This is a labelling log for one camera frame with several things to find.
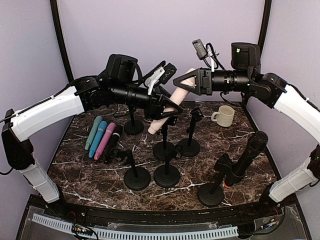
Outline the blue microphone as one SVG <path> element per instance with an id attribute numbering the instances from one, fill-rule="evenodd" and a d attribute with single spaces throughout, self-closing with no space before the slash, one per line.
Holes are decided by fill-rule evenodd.
<path id="1" fill-rule="evenodd" d="M 90 159 L 94 157 L 94 155 L 97 151 L 97 148 L 102 140 L 102 137 L 107 129 L 107 125 L 108 125 L 108 123 L 104 120 L 98 125 L 97 132 L 94 136 L 93 142 L 92 142 L 91 147 L 89 149 L 88 157 Z"/>

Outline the right black frame post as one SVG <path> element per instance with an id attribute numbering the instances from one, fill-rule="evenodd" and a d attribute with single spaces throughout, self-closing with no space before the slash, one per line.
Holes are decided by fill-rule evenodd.
<path id="1" fill-rule="evenodd" d="M 260 27 L 259 38 L 257 43 L 260 47 L 260 56 L 262 55 L 265 40 L 266 40 L 269 18 L 271 13 L 271 6 L 272 6 L 271 0 L 264 1 L 262 21 L 261 21 L 261 27 Z M 260 85 L 258 83 L 258 80 L 262 78 L 260 66 L 253 68 L 252 72 L 248 71 L 248 76 L 249 76 L 249 92 L 241 94 L 241 97 L 242 97 L 241 106 L 243 108 L 247 106 L 248 100 L 250 97 L 256 97 L 258 99 L 262 99 L 264 97 L 269 97 L 271 95 L 271 90 L 268 86 L 263 84 Z"/>

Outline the black front table rail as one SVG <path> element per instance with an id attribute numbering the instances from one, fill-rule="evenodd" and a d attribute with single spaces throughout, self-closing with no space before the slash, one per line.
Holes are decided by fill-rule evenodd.
<path id="1" fill-rule="evenodd" d="M 218 225 L 246 225 L 262 217 L 280 217 L 283 211 L 272 208 L 264 215 L 245 214 L 246 210 L 253 210 L 259 205 L 258 202 L 229 206 L 215 207 L 200 210 L 183 211 L 137 211 L 108 209 L 101 207 L 85 206 L 71 203 L 69 207 L 77 217 L 72 217 L 78 223 L 90 226 L 107 226 L 117 224 L 141 224 L 141 225 L 183 225 L 218 223 Z"/>

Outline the black frame post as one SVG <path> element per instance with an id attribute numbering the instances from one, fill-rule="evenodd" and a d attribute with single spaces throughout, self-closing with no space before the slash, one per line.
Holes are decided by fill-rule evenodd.
<path id="1" fill-rule="evenodd" d="M 66 44 L 64 40 L 63 35 L 63 29 L 61 25 L 60 15 L 59 15 L 59 9 L 58 9 L 58 1 L 57 0 L 50 0 L 50 8 L 51 8 L 51 15 L 55 30 L 55 35 L 59 47 L 60 56 L 62 59 L 63 67 L 67 76 L 67 79 L 69 82 L 74 80 L 74 76 L 72 73 L 72 68 L 70 65 Z"/>
<path id="2" fill-rule="evenodd" d="M 271 0 L 264 1 L 262 21 L 261 21 L 261 27 L 260 27 L 259 38 L 257 43 L 260 47 L 260 56 L 262 55 L 265 40 L 266 40 L 269 18 L 271 13 L 271 6 L 272 6 Z M 248 71 L 248 76 L 249 76 L 249 92 L 241 94 L 241 97 L 242 97 L 241 106 L 243 108 L 247 106 L 248 100 L 250 97 L 256 97 L 258 99 L 262 99 L 264 97 L 269 97 L 271 95 L 271 90 L 268 86 L 263 84 L 260 85 L 258 83 L 258 80 L 262 78 L 260 66 L 253 68 L 252 72 Z"/>

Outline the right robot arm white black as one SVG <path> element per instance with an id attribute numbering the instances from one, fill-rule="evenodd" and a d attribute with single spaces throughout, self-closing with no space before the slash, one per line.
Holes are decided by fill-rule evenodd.
<path id="1" fill-rule="evenodd" d="M 260 46 L 247 42 L 231 44 L 232 70 L 211 71 L 198 68 L 176 79 L 173 84 L 198 96 L 213 92 L 241 92 L 254 97 L 271 109 L 286 115 L 317 142 L 320 140 L 320 110 L 292 84 L 274 73 L 261 74 Z M 320 148 L 296 169 L 274 182 L 267 196 L 255 205 L 255 213 L 266 217 L 279 203 L 320 178 Z"/>

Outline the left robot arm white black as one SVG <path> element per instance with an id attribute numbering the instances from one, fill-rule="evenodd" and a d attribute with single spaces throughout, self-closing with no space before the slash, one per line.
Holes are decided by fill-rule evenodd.
<path id="1" fill-rule="evenodd" d="M 136 58 L 112 54 L 100 74 L 75 79 L 58 93 L 22 110 L 8 110 L 1 132 L 8 164 L 51 204 L 58 217 L 67 218 L 71 208 L 38 163 L 30 137 L 63 119 L 110 104 L 143 109 L 144 116 L 153 120 L 179 114 L 182 108 L 163 89 L 176 71 L 173 64 L 162 61 L 143 75 Z"/>

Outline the black microphone orange base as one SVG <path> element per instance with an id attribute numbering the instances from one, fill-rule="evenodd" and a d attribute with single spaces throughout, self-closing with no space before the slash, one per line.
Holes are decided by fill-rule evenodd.
<path id="1" fill-rule="evenodd" d="M 265 150 L 268 140 L 267 134 L 260 130 L 248 139 L 244 152 L 236 164 L 232 166 L 231 173 L 225 178 L 225 186 L 232 187 L 244 178 L 245 172 L 253 160 Z"/>

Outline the black mic stand cream mic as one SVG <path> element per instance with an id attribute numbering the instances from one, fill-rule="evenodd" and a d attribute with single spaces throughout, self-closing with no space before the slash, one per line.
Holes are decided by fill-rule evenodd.
<path id="1" fill-rule="evenodd" d="M 167 141 L 168 126 L 175 126 L 178 116 L 171 116 L 161 127 L 162 141 L 158 142 L 153 147 L 153 156 L 161 161 L 165 160 L 165 153 L 171 152 L 174 149 L 174 144 Z"/>

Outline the beige mug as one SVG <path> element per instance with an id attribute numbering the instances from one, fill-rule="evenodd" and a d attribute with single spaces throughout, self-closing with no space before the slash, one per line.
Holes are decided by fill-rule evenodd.
<path id="1" fill-rule="evenodd" d="M 222 105 L 219 107 L 218 111 L 211 115 L 211 121 L 216 122 L 221 127 L 230 127 L 233 123 L 235 115 L 235 110 L 228 106 Z"/>

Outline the mint green microphone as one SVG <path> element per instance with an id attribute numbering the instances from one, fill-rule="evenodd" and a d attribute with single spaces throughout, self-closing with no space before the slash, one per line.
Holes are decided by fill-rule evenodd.
<path id="1" fill-rule="evenodd" d="M 102 120 L 103 120 L 103 117 L 100 116 L 100 115 L 95 118 L 95 120 L 93 122 L 93 126 L 92 126 L 92 128 L 90 130 L 90 133 L 89 133 L 88 138 L 87 138 L 86 143 L 85 143 L 84 149 L 86 151 L 90 149 L 90 147 L 91 147 L 91 145 L 92 145 L 92 143 L 94 141 L 95 135 L 96 135 L 96 133 L 98 131 L 99 124 L 102 122 Z"/>

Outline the left black frame post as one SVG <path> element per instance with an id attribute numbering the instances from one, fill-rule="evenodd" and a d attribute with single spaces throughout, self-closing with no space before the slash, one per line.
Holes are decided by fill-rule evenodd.
<path id="1" fill-rule="evenodd" d="M 63 67 L 67 76 L 67 79 L 69 82 L 74 80 L 74 76 L 72 73 L 72 68 L 70 65 L 66 44 L 64 40 L 63 35 L 63 29 L 61 25 L 60 15 L 59 15 L 59 9 L 58 9 L 58 1 L 57 0 L 50 0 L 50 8 L 51 8 L 51 15 L 55 30 L 55 35 L 59 47 L 60 56 L 62 59 Z"/>

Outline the black mic stand blue mic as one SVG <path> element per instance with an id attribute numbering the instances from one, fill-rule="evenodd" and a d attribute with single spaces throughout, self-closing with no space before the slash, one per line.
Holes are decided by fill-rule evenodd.
<path id="1" fill-rule="evenodd" d="M 135 109 L 133 106 L 128 106 L 130 121 L 127 121 L 123 127 L 124 132 L 128 135 L 134 136 L 143 132 L 144 125 L 140 120 L 135 120 L 134 112 Z"/>

